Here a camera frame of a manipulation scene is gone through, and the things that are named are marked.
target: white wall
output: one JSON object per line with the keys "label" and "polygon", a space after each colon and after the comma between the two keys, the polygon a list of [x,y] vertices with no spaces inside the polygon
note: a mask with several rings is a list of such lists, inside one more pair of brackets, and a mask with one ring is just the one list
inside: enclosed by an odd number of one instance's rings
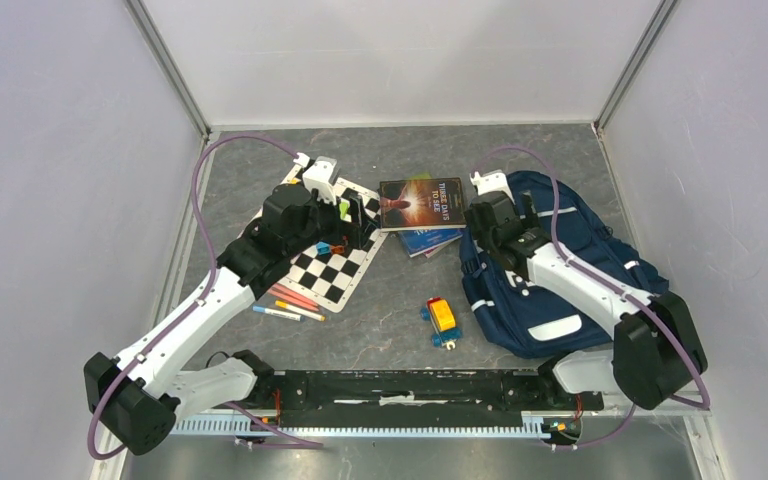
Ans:
{"label": "white wall", "polygon": [[123,5],[0,2],[0,479],[89,474],[83,364],[147,328],[198,152]]}
{"label": "white wall", "polygon": [[694,312],[734,478],[768,478],[768,4],[682,2],[607,127],[644,256]]}
{"label": "white wall", "polygon": [[215,125],[590,121],[657,0],[146,0]]}

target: toy truck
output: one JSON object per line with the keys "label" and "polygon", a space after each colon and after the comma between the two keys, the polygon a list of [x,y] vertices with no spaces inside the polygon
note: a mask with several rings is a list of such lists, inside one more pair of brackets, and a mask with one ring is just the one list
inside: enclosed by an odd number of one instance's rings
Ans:
{"label": "toy truck", "polygon": [[445,347],[446,350],[455,348],[455,341],[462,336],[461,329],[455,323],[455,316],[447,301],[439,297],[432,298],[422,307],[420,315],[434,327],[431,343],[435,347]]}

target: blue book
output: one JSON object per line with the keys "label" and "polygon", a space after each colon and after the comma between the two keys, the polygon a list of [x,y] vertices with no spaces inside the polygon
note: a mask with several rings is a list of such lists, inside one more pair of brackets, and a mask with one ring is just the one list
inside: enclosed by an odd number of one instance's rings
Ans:
{"label": "blue book", "polygon": [[402,244],[408,255],[417,255],[433,250],[441,245],[452,243],[463,236],[460,228],[444,228],[437,230],[404,230],[399,232]]}

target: checkerboard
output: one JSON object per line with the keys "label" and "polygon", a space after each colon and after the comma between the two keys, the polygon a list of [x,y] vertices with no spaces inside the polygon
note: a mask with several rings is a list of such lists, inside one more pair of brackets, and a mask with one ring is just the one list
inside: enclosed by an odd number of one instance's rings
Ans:
{"label": "checkerboard", "polygon": [[[302,168],[296,165],[281,183],[290,183],[294,178],[301,181],[301,176]],[[334,189],[342,198],[348,198],[352,192],[359,194],[370,218],[376,222],[380,220],[379,197],[376,192],[344,178],[337,179]],[[317,255],[316,246],[310,247],[292,260],[290,273],[278,283],[310,298],[323,308],[340,312],[386,238],[386,233],[375,230],[363,248],[346,247],[341,255]]]}

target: navy blue backpack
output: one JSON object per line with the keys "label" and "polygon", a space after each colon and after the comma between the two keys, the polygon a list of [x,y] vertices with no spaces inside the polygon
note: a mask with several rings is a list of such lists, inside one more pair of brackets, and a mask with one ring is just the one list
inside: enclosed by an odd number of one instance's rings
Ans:
{"label": "navy blue backpack", "polygon": [[[522,192],[531,192],[541,226],[549,231],[554,196],[549,177],[520,171],[508,185],[523,215]],[[669,282],[612,230],[575,191],[558,182],[558,239],[581,259],[628,285],[664,293]],[[478,252],[469,230],[461,239],[461,270],[467,300],[487,340],[523,358],[548,357],[610,342],[593,320],[561,297],[502,269]]]}

